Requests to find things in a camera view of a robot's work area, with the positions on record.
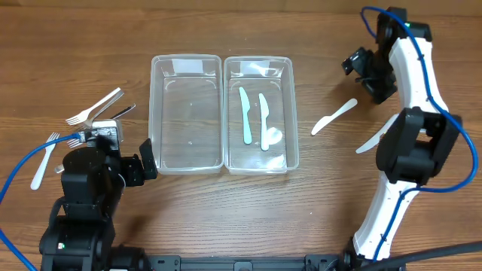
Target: knife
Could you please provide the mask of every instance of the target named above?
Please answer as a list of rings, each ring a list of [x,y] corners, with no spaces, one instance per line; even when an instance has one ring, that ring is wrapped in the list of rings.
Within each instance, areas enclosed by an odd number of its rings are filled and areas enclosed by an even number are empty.
[[[270,147],[267,138],[267,128],[266,128],[266,119],[270,114],[270,109],[268,108],[268,103],[264,98],[263,93],[259,93],[259,105],[261,110],[261,150],[267,151]]]
[[[248,111],[251,107],[249,106],[248,95],[246,95],[246,91],[242,87],[239,88],[239,96],[241,96],[241,108],[243,109],[244,143],[247,145],[250,145],[252,141],[252,137],[251,137],[251,129],[249,129]]]
[[[322,117],[315,124],[315,126],[313,127],[313,130],[311,130],[311,135],[312,136],[316,135],[316,133],[319,132],[319,130],[321,130],[323,127],[325,127],[328,123],[330,123],[332,120],[334,120],[335,118],[337,118],[341,114],[343,114],[343,113],[347,112],[348,110],[352,109],[357,103],[358,103],[358,101],[355,98],[350,99],[340,109],[338,109],[336,112],[334,112],[334,114],[332,114],[331,116]]]
[[[378,142],[380,142],[380,138],[382,137],[382,135],[384,133],[386,133],[386,131],[389,130],[390,126],[395,122],[397,117],[398,117],[398,114],[394,114],[385,123],[385,125],[383,125],[383,127],[382,127],[382,129],[380,129],[380,131],[378,131],[374,136],[372,136],[371,139],[368,139],[368,141],[365,142],[365,144],[363,144],[360,148],[356,149],[355,152],[357,154],[361,154],[362,152],[368,151],[368,150],[372,149],[373,147],[375,147],[378,144]]]

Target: blue cable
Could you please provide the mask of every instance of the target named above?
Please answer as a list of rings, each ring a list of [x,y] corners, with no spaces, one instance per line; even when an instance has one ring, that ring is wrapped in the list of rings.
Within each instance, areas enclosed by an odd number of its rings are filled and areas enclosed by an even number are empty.
[[[385,242],[386,237],[389,235],[390,230],[392,229],[393,223],[395,223],[395,219],[397,217],[398,210],[400,209],[401,202],[402,202],[402,200],[404,200],[405,196],[412,191],[422,191],[422,192],[431,192],[431,193],[449,193],[449,192],[457,191],[458,189],[460,189],[460,188],[466,186],[467,184],[469,184],[474,179],[475,175],[477,174],[479,159],[478,159],[477,149],[475,148],[474,142],[471,140],[468,133],[463,129],[462,125],[460,125],[459,122],[457,122],[447,111],[445,111],[442,107],[440,107],[440,105],[438,105],[437,102],[434,100],[434,98],[432,96],[432,92],[430,91],[429,73],[427,72],[427,66],[426,66],[425,60],[423,59],[422,51],[420,50],[420,47],[419,47],[418,43],[416,42],[416,39],[413,36],[413,33],[410,31],[410,29],[405,25],[405,23],[398,16],[396,16],[395,14],[393,14],[391,12],[385,11],[382,8],[364,7],[364,8],[362,8],[362,10],[360,12],[360,15],[361,15],[361,18],[363,19],[363,22],[367,26],[368,31],[370,32],[370,34],[374,38],[377,38],[377,35],[375,35],[374,32],[371,30],[370,26],[368,25],[368,21],[366,20],[366,18],[364,16],[364,12],[366,10],[377,11],[377,12],[380,12],[381,14],[385,14],[385,15],[391,17],[392,19],[394,19],[400,25],[400,27],[410,37],[410,39],[413,43],[413,46],[415,47],[415,51],[416,51],[416,53],[419,57],[420,64],[422,65],[423,80],[424,80],[424,83],[425,83],[425,88],[426,88],[427,96],[429,98],[430,103],[445,118],[447,118],[450,121],[450,123],[453,124],[456,127],[457,130],[459,130],[459,132],[462,134],[463,138],[467,142],[467,145],[468,145],[468,147],[470,149],[470,152],[472,154],[472,170],[471,170],[470,174],[467,176],[467,178],[464,181],[462,181],[461,183],[459,183],[457,185],[454,185],[452,187],[446,187],[446,188],[415,187],[415,188],[407,189],[406,191],[404,191],[400,195],[400,197],[398,198],[397,204],[395,206],[395,210],[393,211],[393,215],[390,218],[390,222],[389,222],[389,224],[386,228],[386,231],[382,235],[382,238],[381,238],[380,242],[378,243],[377,250],[375,251],[373,262],[376,262],[377,258],[378,258],[378,254],[380,253],[380,250],[382,248],[382,245]]]
[[[14,177],[15,175],[17,174],[17,172],[20,170],[20,168],[23,166],[23,164],[28,160],[30,159],[30,157],[32,157],[34,154],[38,153],[39,151],[43,150],[45,147],[49,146],[49,145],[52,145],[52,144],[56,144],[56,143],[59,143],[59,142],[64,142],[66,140],[69,140],[69,139],[80,139],[80,136],[75,133],[75,134],[72,134],[72,135],[68,135],[68,136],[64,136],[60,139],[55,139],[55,140],[52,140],[50,142],[47,142],[39,147],[37,147],[35,150],[31,151],[29,154],[27,154],[19,163],[17,166],[15,166],[14,170],[12,171],[12,173],[10,174],[10,176],[8,176],[8,179],[7,181],[5,182],[4,186],[3,186],[3,189],[0,193],[0,204],[2,204],[2,201],[3,201],[3,198],[5,197],[5,194],[7,193],[7,190],[8,188],[10,187],[10,184],[12,183],[12,181],[14,180]],[[30,271],[36,271],[37,269],[35,268],[35,266],[33,266],[32,263],[30,263],[30,261],[25,257],[23,256],[22,252],[20,252],[15,246],[14,244],[12,244],[12,242],[10,242],[10,240],[6,237],[6,235],[3,233],[3,230],[0,229],[0,239],[3,241],[3,243],[7,246],[8,249],[10,249],[10,251],[12,251],[12,253],[15,254],[15,256],[17,256],[19,258],[19,260],[25,264],[25,266],[27,267],[28,270]]]

